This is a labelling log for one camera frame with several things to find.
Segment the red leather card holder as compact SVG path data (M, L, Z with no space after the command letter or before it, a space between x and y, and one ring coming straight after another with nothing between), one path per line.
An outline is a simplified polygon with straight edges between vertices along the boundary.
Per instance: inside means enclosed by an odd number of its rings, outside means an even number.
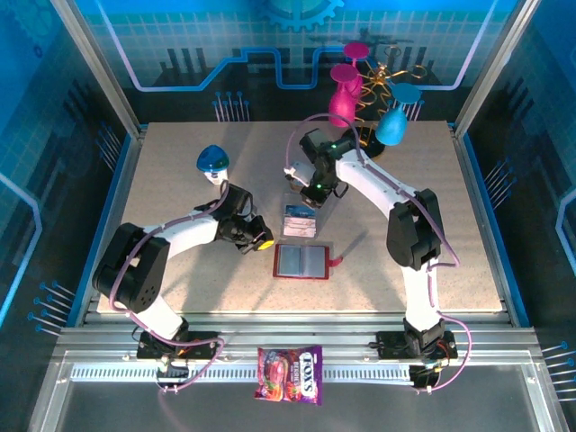
M278 244L272 275L283 279L328 280L330 269L342 261L342 256L330 256L329 246Z

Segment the small card packet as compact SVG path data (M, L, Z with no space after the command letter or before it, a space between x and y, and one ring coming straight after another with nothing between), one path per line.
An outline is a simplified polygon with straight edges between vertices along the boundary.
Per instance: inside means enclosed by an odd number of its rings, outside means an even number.
M300 200L300 196L299 196L298 194L286 193L286 194L283 196L283 204L282 204L282 229L281 229L282 234L283 234L283 228L284 228L284 226L286 226L286 225L284 224L284 217L286 216L286 215L284 214L284 207L285 207L287 204L292 204L292 205L305 205L305 204ZM318 212L317 212L317 211L316 211L316 217L315 217L314 219L316 220L316 227L315 227L315 228L316 228L316 237L317 237L317 234L318 234Z

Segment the pink stemmed glass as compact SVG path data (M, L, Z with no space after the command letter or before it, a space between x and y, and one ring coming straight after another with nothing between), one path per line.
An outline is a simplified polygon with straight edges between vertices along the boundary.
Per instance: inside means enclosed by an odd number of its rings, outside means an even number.
M355 121L356 104L362 91L362 78L356 67L341 63L330 70L330 77L337 83L332 95L328 112L330 122L339 128L347 128Z
M349 42L343 49L347 59L350 60L350 66L355 70L355 77L345 83L345 89L354 97L358 98L362 92L363 79L361 77L358 62L366 60L369 54L369 48L366 44L353 41Z

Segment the white bottle with blue cap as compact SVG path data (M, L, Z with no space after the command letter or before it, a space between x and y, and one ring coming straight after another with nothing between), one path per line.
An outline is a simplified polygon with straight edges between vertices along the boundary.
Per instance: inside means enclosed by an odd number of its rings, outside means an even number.
M196 160L197 169L213 185L221 185L228 180L229 165L228 154L217 145L210 145L204 148Z

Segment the teal stemmed glass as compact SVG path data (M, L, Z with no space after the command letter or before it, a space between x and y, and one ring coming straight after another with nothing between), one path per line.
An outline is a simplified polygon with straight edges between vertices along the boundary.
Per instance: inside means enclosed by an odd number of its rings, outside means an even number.
M409 114L419 106L421 91L413 84L398 83L391 86L392 104L379 120L376 139L386 147L397 146L408 127Z

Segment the purple Fox's candy bag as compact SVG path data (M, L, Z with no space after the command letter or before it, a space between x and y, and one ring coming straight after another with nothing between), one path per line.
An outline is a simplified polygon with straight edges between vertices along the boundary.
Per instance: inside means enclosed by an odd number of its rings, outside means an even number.
M323 350L321 346L257 349L258 386L254 398L261 401L297 402L320 406L323 398Z

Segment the small black connector box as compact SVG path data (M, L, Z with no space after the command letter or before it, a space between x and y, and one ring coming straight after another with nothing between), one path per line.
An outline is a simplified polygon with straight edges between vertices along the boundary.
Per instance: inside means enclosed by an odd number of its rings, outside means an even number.
M426 389L435 387L440 378L440 372L434 368L426 368L423 365L411 365L409 367L409 378L416 389Z
M189 377L190 370L187 366L160 365L156 372L157 382L169 385L184 383Z

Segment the aluminium front frame rail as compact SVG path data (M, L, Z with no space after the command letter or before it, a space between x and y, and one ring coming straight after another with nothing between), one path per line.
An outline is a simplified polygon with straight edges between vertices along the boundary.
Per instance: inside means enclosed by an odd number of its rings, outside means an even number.
M360 361L375 356L368 344L376 339L377 332L403 331L401 315L386 312L195 312L184 317L192 330L218 333L225 341L224 354L233 358L247 358L257 347L321 345L337 360ZM508 356L513 351L538 349L536 331L513 326L504 312L455 317L468 327L465 330L458 324L446 324L461 352L467 346L467 332L472 335L476 356L491 351ZM133 356L133 329L131 321L121 314L90 312L82 326L61 330L55 351L92 358Z

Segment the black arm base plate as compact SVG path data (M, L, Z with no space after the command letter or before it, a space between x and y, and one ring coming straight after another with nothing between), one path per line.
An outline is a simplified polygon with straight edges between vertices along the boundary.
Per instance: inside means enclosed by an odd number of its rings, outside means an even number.
M419 343L414 337L402 331L379 331L371 347L377 351L380 359L385 360L452 360L459 356L455 336L451 331L445 331L435 342L422 349L419 349Z
M217 336L217 332L187 330L178 340L200 342ZM159 360L162 356L168 356L170 359L209 360L215 355L218 346L216 342L199 346L174 346L152 337L148 332L142 332L139 336L136 357L144 360Z

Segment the aluminium table side rail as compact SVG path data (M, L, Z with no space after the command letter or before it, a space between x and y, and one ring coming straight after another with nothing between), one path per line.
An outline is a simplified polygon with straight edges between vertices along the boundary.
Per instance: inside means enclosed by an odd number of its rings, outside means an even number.
M122 215L147 130L148 125L142 124L140 135L137 138L127 136L122 145L121 155L112 175L112 181L85 261L76 296L67 317L67 328L80 327L84 323L90 299L94 292L92 285L93 275L116 228L122 221Z
M491 277L495 283L503 313L508 317L508 324L511 327L521 327L522 321L518 318L512 291L510 290L507 270L500 258L500 250L493 234L490 216L482 195L481 185L474 171L473 160L470 157L464 141L456 137L455 124L453 122L448 123L448 129L450 130L451 139L454 144L454 152L458 158L463 174L463 181L471 201L482 245L490 267Z

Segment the aluminium frame post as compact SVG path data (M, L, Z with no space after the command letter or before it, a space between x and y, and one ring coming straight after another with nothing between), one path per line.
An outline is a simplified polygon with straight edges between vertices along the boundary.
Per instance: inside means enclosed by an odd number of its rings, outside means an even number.
M508 64L541 1L518 0L455 120L454 136L457 139L461 139L468 131L501 72Z
M142 130L136 114L132 110L125 93L122 91L116 76L76 3L73 0L49 1L82 54L85 63L93 73L124 129L132 138L141 138Z

